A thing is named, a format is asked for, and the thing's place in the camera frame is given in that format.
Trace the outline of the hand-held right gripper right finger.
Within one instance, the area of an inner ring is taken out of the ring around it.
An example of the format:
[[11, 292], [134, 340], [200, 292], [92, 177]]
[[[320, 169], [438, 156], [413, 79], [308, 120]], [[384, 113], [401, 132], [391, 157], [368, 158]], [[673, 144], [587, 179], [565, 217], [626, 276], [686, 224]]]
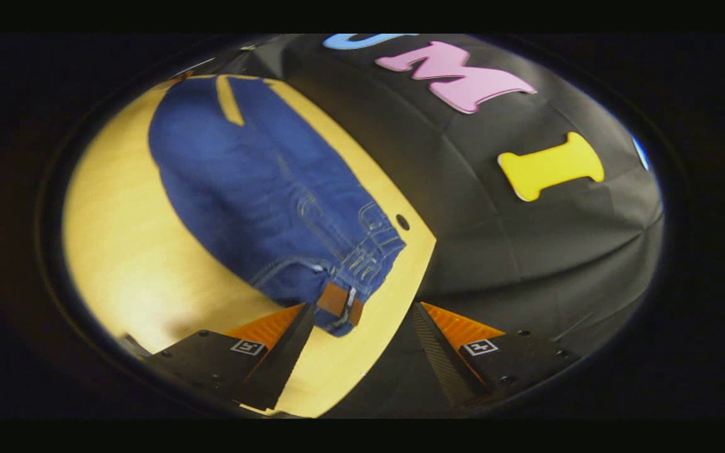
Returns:
[[492, 407], [534, 389], [581, 355], [529, 330], [501, 332], [426, 302], [412, 307], [415, 333], [455, 410]]

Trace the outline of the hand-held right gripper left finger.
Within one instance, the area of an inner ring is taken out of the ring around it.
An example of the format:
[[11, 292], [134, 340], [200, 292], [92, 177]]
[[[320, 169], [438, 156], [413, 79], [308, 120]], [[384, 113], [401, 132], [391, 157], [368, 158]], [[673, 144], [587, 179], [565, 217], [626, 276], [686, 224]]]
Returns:
[[315, 310], [299, 304], [228, 333], [199, 330], [145, 359], [210, 401], [276, 407], [313, 330]]

